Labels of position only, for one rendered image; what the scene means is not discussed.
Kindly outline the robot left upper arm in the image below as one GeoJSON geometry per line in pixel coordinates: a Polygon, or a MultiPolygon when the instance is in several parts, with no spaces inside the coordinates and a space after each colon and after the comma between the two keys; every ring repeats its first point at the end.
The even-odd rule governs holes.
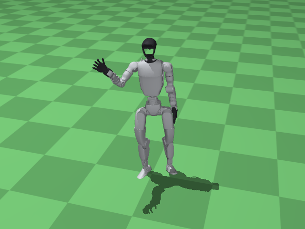
{"type": "Polygon", "coordinates": [[[170,62],[162,62],[162,68],[165,73],[167,86],[166,92],[167,93],[173,93],[173,66],[170,62]]]}

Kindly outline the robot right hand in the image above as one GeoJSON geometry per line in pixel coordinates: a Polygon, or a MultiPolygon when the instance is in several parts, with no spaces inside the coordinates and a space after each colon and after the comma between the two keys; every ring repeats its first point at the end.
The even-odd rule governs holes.
{"type": "Polygon", "coordinates": [[[97,61],[99,62],[99,63],[97,63],[96,61],[95,61],[95,63],[98,65],[95,65],[95,64],[93,64],[95,67],[97,67],[97,68],[95,68],[95,67],[92,67],[93,69],[95,69],[95,70],[97,70],[98,72],[101,72],[101,73],[103,73],[104,75],[106,75],[107,77],[109,77],[108,75],[107,75],[107,73],[108,73],[108,71],[110,70],[110,71],[112,71],[111,69],[109,69],[109,68],[107,68],[107,66],[105,65],[105,62],[104,62],[104,59],[102,58],[102,62],[100,62],[99,61],[99,59],[97,59],[97,61]]]}

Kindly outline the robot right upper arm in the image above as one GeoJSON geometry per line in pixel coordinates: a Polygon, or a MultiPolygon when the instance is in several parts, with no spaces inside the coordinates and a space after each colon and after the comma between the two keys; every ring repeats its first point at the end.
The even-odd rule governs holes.
{"type": "Polygon", "coordinates": [[[120,82],[116,84],[118,87],[124,87],[125,83],[129,80],[129,78],[133,75],[134,72],[137,72],[139,62],[131,62],[128,68],[123,73],[122,77],[120,78],[120,82]]]}

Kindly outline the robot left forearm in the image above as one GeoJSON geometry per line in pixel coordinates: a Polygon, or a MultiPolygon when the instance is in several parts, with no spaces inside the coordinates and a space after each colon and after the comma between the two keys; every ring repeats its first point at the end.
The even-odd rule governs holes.
{"type": "Polygon", "coordinates": [[[168,97],[169,97],[169,102],[171,105],[171,110],[172,110],[172,107],[175,107],[177,110],[176,92],[175,92],[174,85],[173,85],[173,93],[168,93],[168,97]]]}

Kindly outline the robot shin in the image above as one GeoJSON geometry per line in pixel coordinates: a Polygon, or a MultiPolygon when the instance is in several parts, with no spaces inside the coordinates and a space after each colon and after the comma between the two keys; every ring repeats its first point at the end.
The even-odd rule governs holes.
{"type": "Polygon", "coordinates": [[[138,144],[138,151],[139,151],[139,156],[142,162],[142,168],[145,170],[148,169],[148,156],[149,156],[149,151],[150,147],[148,148],[143,148],[142,145],[138,144]]]}
{"type": "Polygon", "coordinates": [[[164,146],[165,155],[167,158],[168,167],[173,165],[174,145],[170,143],[168,146],[164,146]]]}

